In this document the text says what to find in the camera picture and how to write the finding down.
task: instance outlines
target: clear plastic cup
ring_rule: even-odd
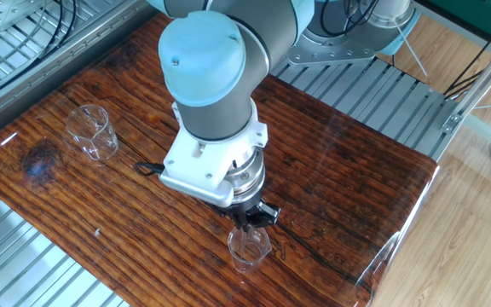
[[[66,127],[92,160],[104,161],[117,153],[117,136],[103,107],[85,105],[76,108],[67,116]]]
[[[264,229],[249,231],[234,228],[228,235],[228,249],[234,267],[242,274],[252,272],[272,250],[269,235]]]

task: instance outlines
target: black cable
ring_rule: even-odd
[[[52,37],[50,38],[49,43],[47,43],[47,47],[49,47],[56,40],[56,37],[58,36],[58,33],[60,32],[61,29],[61,22],[64,19],[64,4],[62,1],[63,0],[60,0],[58,2],[60,4],[60,17],[58,18],[58,24],[56,25],[56,30],[54,33],[52,33]]]
[[[367,17],[367,18],[365,18],[365,20],[364,20],[364,21],[361,21],[361,22],[357,23],[359,20],[361,20],[361,19],[362,19],[362,17],[361,17],[359,20],[357,20],[357,21],[353,21],[353,20],[352,20],[352,18],[351,18],[351,17],[353,17],[353,16],[350,16],[350,17],[348,18],[348,21],[349,21],[349,22],[351,22],[352,24],[357,23],[357,25],[358,25],[358,26],[363,26],[363,25],[365,25],[366,23],[368,23],[368,20],[370,20],[370,19],[371,19],[371,16],[373,16],[373,11],[374,11],[374,8],[376,7],[376,5],[378,4],[378,1],[380,1],[380,0],[376,0],[376,3],[374,4],[373,9],[371,9],[371,12],[369,13],[368,17]]]
[[[66,42],[66,39],[69,37],[69,34],[71,34],[73,25],[75,24],[75,17],[77,17],[77,0],[73,0],[72,21],[69,23],[69,27],[67,28],[66,34],[64,34],[64,37],[58,43],[58,46],[56,46],[57,49],[59,49]]]
[[[358,19],[359,20],[362,20],[363,18],[365,18],[365,16],[367,16],[367,14],[370,13],[369,15],[369,18],[370,16],[373,14],[373,12],[371,11],[371,9],[374,9],[374,6],[376,4],[378,4],[378,1],[379,0],[373,0],[371,2],[371,4],[368,6],[367,10],[365,11],[365,13]],[[352,29],[354,29],[355,26],[358,26],[359,22],[358,21],[352,21],[353,25],[351,27],[346,27],[346,29],[344,29],[343,31],[341,32],[331,32],[329,31],[326,26],[325,26],[325,22],[323,21],[325,19],[325,10],[326,10],[326,7],[327,5],[329,4],[329,0],[325,0],[325,2],[323,3],[323,6],[321,7],[321,17],[320,17],[320,23],[321,23],[321,29],[323,29],[323,31],[329,35],[332,35],[334,37],[337,37],[337,36],[341,36],[341,35],[344,35],[348,32],[350,32]]]
[[[477,54],[477,56],[475,56],[475,58],[469,63],[469,65],[467,65],[467,67],[464,69],[463,72],[461,72],[461,74],[452,82],[452,84],[450,84],[450,86],[448,86],[447,90],[444,92],[444,95],[445,96],[449,96],[448,95],[448,92],[450,92],[451,90],[455,89],[458,85],[458,81],[465,75],[465,73],[469,70],[469,68],[471,68],[473,66],[473,64],[475,63],[475,61],[478,60],[478,58],[480,58],[481,54],[486,50],[486,48],[491,44],[491,38],[488,42],[486,42],[486,44],[484,44],[484,46],[482,47],[482,49],[480,50],[480,52]]]
[[[464,85],[464,86],[460,87],[459,89],[455,90],[451,94],[445,95],[444,98],[445,99],[448,99],[448,98],[453,97],[453,96],[456,96],[456,95],[460,95],[461,96],[462,91],[468,90],[468,88],[471,85],[473,85],[476,81],[477,81],[476,79],[469,81],[469,83],[467,83],[466,85]]]
[[[161,165],[160,163],[137,162],[134,164],[134,170],[136,173],[144,177],[149,177],[154,174],[162,174],[164,169],[164,165]]]

